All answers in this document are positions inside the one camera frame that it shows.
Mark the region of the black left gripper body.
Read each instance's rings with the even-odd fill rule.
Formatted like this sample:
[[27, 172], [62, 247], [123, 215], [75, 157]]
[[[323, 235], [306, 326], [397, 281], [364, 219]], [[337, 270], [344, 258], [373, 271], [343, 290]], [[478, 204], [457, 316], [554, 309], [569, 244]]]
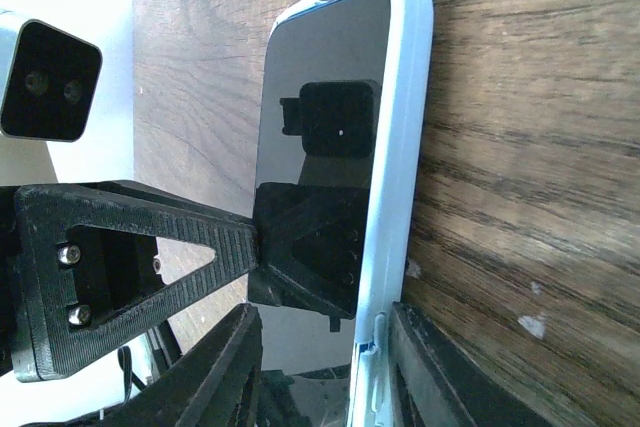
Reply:
[[1, 375], [30, 376], [28, 316], [23, 306], [16, 259], [21, 255], [16, 196], [26, 185], [1, 187]]

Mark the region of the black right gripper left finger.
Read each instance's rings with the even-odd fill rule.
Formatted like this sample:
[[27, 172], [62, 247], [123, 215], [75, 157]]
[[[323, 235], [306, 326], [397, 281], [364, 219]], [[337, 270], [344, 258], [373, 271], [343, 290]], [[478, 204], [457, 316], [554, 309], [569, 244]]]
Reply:
[[236, 305], [161, 378], [101, 420], [64, 426], [255, 426], [262, 361], [258, 309]]

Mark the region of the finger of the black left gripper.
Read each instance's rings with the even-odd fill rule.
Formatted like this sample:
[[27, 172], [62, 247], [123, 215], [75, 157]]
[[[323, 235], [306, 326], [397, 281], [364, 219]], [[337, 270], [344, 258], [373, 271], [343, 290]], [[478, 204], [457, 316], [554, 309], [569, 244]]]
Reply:
[[[213, 259], [167, 283], [154, 266], [162, 238]], [[14, 374], [72, 376], [257, 263], [250, 219], [138, 182], [14, 187]]]

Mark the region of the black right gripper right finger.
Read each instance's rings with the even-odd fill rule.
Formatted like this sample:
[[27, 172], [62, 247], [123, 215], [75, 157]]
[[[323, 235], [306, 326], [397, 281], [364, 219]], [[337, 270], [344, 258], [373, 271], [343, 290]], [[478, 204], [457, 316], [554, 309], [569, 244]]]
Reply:
[[392, 306], [389, 379], [395, 426], [548, 426], [502, 388], [423, 313]]

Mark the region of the light blue phone case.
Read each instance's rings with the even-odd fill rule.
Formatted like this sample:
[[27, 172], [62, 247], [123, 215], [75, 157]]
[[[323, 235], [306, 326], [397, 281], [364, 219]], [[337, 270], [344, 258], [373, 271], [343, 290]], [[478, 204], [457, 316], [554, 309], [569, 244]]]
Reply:
[[[331, 0], [300, 0], [293, 15]], [[390, 0], [391, 14], [359, 280], [346, 422], [392, 422], [389, 327], [400, 298], [433, 37], [432, 0]]]

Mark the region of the blue phone black screen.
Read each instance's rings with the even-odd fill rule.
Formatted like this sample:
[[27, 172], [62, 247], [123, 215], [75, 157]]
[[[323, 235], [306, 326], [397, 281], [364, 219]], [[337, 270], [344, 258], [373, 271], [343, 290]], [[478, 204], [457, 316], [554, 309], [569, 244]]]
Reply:
[[260, 426], [342, 426], [391, 14], [331, 0], [272, 31], [253, 220]]

